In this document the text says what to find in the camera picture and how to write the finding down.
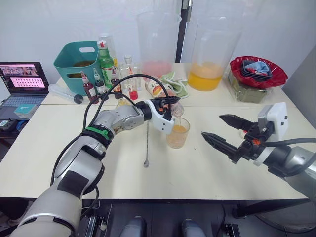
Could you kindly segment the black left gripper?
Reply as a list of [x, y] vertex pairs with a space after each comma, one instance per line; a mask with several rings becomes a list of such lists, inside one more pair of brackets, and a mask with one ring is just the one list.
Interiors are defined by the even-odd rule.
[[158, 97], [153, 99], [153, 105], [160, 115], [163, 117], [170, 117], [171, 109], [168, 104], [176, 104], [180, 101], [180, 99], [181, 98], [178, 96], [169, 96], [168, 98]]

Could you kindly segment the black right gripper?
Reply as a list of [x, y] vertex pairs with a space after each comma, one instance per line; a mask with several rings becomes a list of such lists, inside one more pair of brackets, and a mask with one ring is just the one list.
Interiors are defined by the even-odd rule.
[[267, 136], [259, 129], [258, 123], [231, 114], [220, 115], [219, 118], [235, 129], [246, 131], [244, 141], [237, 148], [214, 133], [201, 132], [205, 141], [216, 150], [227, 155], [234, 164], [237, 164], [241, 158], [256, 160], [266, 148], [263, 144], [267, 140]]

